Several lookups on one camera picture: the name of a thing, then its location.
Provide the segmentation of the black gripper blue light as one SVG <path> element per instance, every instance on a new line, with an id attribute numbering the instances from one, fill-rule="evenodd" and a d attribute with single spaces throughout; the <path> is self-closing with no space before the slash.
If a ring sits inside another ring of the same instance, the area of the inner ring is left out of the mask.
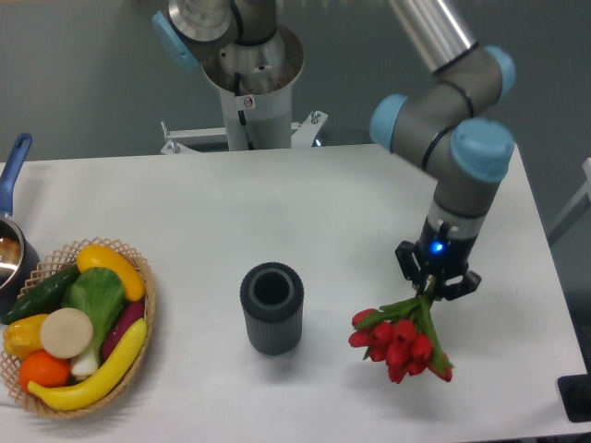
<path id="1" fill-rule="evenodd" d="M 481 283 L 481 276 L 468 265 L 475 242 L 476 236 L 454 238 L 447 223 L 434 228 L 425 220 L 417 242 L 402 241 L 395 255 L 404 278 L 416 292 L 424 293 L 427 279 L 433 277 L 434 299 L 453 301 L 474 293 Z"/>

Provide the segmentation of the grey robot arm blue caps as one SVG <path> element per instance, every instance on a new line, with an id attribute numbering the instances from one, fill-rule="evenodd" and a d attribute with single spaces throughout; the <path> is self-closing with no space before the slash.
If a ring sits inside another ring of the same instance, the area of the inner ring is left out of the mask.
<path id="1" fill-rule="evenodd" d="M 436 180 L 421 235 L 395 254 L 419 293 L 454 300 L 480 284 L 468 258 L 515 147 L 482 113 L 513 87 L 515 66 L 502 49 L 481 46 L 447 1 L 395 1 L 392 10 L 435 84 L 415 100 L 382 100 L 369 134 Z M 151 23 L 164 50 L 219 91 L 231 150 L 294 146 L 292 87 L 304 55 L 275 2 L 171 1 Z"/>

